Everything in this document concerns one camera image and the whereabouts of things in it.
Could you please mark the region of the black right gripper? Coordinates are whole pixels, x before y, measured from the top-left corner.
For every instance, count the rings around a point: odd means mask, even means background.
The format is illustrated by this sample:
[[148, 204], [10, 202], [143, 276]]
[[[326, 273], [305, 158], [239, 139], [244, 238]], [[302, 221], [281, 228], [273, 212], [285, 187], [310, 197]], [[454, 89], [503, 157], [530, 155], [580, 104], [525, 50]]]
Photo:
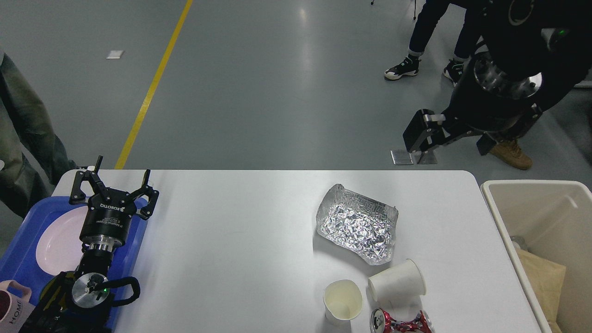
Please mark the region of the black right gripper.
[[416, 111], [402, 134], [406, 151], [428, 152], [483, 134], [476, 147], [485, 155], [500, 143], [522, 138], [542, 116], [541, 107], [534, 103], [541, 87], [541, 72], [512, 76], [489, 53], [476, 53], [442, 114]]

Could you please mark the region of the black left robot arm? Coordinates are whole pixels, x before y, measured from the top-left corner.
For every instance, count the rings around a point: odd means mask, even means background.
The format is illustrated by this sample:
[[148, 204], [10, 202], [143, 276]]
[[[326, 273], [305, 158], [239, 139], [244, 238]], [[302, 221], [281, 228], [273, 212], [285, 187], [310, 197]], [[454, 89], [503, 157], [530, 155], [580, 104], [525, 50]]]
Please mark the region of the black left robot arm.
[[62, 271], [42, 290], [22, 333], [110, 333], [111, 310], [129, 305], [141, 294], [133, 276], [108, 276], [118, 248], [127, 243], [132, 219], [146, 221], [154, 213], [159, 192], [149, 183], [150, 169], [137, 190], [107, 187], [99, 176], [102, 156], [93, 169], [79, 170], [68, 202], [84, 204], [80, 232], [82, 257], [73, 271]]

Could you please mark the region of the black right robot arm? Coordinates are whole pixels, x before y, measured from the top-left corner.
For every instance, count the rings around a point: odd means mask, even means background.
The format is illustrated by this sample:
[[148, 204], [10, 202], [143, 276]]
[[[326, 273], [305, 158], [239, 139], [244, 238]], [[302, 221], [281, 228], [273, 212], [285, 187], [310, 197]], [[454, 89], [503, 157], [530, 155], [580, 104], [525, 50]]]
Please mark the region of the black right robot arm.
[[591, 67], [589, 0], [474, 0], [476, 44], [450, 104], [421, 109], [402, 134], [406, 151], [427, 152], [478, 136], [488, 154], [524, 136], [557, 97]]

